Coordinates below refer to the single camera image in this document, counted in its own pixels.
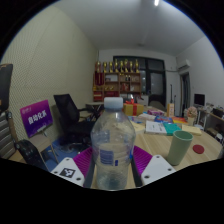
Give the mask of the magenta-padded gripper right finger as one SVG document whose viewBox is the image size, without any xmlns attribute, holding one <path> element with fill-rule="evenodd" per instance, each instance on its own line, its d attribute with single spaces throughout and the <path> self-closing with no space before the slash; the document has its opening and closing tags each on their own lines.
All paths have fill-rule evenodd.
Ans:
<svg viewBox="0 0 224 224">
<path fill-rule="evenodd" d="M 137 187 L 142 187 L 175 172 L 175 169 L 161 156 L 152 156 L 135 146 L 131 161 L 133 178 Z"/>
</svg>

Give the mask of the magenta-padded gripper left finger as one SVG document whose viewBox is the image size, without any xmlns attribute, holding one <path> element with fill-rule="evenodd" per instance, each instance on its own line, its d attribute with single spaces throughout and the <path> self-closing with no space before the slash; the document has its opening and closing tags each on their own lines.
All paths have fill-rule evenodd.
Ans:
<svg viewBox="0 0 224 224">
<path fill-rule="evenodd" d="M 93 181 L 94 168 L 92 148 L 89 147 L 74 158 L 65 157 L 51 173 L 78 186 L 90 188 Z"/>
</svg>

